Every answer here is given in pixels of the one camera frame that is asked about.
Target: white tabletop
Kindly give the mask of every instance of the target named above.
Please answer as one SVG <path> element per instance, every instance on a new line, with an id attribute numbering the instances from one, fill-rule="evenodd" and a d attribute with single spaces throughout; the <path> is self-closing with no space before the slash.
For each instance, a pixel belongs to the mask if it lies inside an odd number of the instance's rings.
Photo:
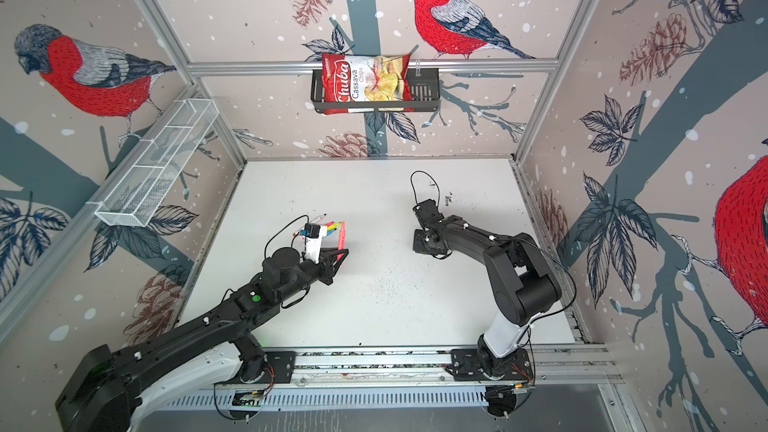
<path id="1" fill-rule="evenodd" d="M 437 260 L 412 251 L 418 222 L 408 178 L 418 169 L 439 184 L 444 215 L 490 232 L 534 236 L 506 159 L 249 162 L 181 321 L 261 272 L 266 241 L 288 221 L 325 213 L 326 222 L 346 221 L 350 255 L 331 286 L 315 283 L 300 304 L 254 331 L 264 347 L 476 344 L 497 311 L 488 274 L 461 253 Z M 423 174 L 414 183 L 418 200 L 437 197 Z M 289 245 L 290 232 L 300 227 L 279 235 L 268 253 Z M 337 240 L 334 233 L 324 246 Z M 560 308 L 556 303 L 552 310 Z M 532 342 L 572 344 L 574 338 L 557 314 L 536 323 Z"/>

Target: white mesh basket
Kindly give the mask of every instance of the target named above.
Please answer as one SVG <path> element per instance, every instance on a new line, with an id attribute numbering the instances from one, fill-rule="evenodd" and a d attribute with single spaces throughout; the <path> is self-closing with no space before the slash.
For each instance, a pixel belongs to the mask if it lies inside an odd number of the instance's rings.
<path id="1" fill-rule="evenodd" d="M 146 227 L 219 115 L 213 100 L 187 99 L 96 211 L 109 226 Z"/>

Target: gray floor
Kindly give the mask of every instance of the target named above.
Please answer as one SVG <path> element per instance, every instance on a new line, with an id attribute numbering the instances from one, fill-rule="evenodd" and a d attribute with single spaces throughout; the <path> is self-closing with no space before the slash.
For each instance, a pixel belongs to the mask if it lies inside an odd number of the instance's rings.
<path id="1" fill-rule="evenodd" d="M 509 420 L 494 420 L 483 408 L 401 408 L 262 412 L 249 424 L 233 423 L 215 410 L 156 412 L 137 432 L 609 432 L 613 431 L 597 385 L 538 386 Z"/>

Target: red bird breast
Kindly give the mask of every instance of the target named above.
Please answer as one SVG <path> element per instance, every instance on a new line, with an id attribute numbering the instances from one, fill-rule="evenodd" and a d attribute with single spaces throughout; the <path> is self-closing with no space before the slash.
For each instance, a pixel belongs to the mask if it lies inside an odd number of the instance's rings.
<path id="1" fill-rule="evenodd" d="M 734 289 L 768 324 L 768 156 L 725 190 L 715 211 L 717 261 Z"/>
<path id="2" fill-rule="evenodd" d="M 446 5 L 450 0 L 414 0 L 416 30 L 425 42 L 439 53 L 467 55 L 486 45 L 483 40 L 473 39 L 451 32 L 432 16 L 432 8 Z"/>
<path id="3" fill-rule="evenodd" d="M 48 57 L 53 72 L 40 76 L 66 100 L 95 116 L 128 116 L 149 98 L 150 77 L 115 88 L 84 86 L 74 80 L 74 74 L 83 65 L 78 47 L 67 36 L 59 37 L 48 45 Z"/>

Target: snack package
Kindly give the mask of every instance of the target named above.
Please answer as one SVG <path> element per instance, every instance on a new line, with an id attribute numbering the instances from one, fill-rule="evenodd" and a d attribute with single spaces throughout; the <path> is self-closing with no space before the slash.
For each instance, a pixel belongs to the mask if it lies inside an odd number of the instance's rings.
<path id="1" fill-rule="evenodd" d="M 399 57 L 322 54 L 325 101 L 411 100 L 411 90 L 406 82 L 410 58 L 410 54 Z M 394 112 L 403 108 L 380 110 Z M 325 114 L 346 112 L 373 112 L 373 109 L 328 109 Z"/>

